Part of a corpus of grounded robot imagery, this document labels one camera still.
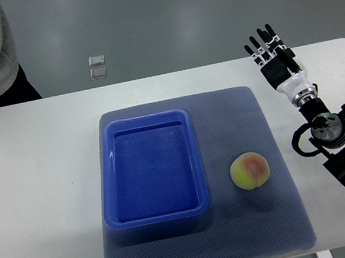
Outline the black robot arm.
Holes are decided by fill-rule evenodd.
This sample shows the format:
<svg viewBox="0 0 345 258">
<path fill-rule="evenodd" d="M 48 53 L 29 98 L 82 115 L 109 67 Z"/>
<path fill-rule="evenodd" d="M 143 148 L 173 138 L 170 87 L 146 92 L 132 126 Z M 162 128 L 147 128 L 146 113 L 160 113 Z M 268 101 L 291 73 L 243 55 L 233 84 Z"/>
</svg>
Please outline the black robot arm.
<svg viewBox="0 0 345 258">
<path fill-rule="evenodd" d="M 261 40 L 249 37 L 251 43 L 245 45 L 245 51 L 269 85 L 286 95 L 306 120 L 294 132 L 293 150 L 303 157 L 324 155 L 327 160 L 323 166 L 345 187 L 345 104 L 336 113 L 326 107 L 318 96 L 317 84 L 308 81 L 306 68 L 270 24 L 257 34 Z"/>
</svg>

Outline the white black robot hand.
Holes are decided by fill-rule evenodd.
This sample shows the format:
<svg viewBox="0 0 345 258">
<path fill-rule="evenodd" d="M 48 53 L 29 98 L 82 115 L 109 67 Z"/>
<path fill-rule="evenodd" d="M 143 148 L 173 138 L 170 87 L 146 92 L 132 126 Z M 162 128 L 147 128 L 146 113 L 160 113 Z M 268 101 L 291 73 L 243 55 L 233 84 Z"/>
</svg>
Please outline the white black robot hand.
<svg viewBox="0 0 345 258">
<path fill-rule="evenodd" d="M 265 24 L 265 29 L 257 29 L 257 34 L 274 58 L 253 36 L 249 36 L 249 40 L 257 49 L 258 54 L 248 45 L 244 45 L 244 49 L 261 67 L 261 73 L 269 85 L 280 94 L 286 95 L 291 104 L 305 103 L 316 98 L 317 87 L 308 81 L 306 68 L 295 62 L 285 51 L 286 45 L 270 24 Z"/>
</svg>

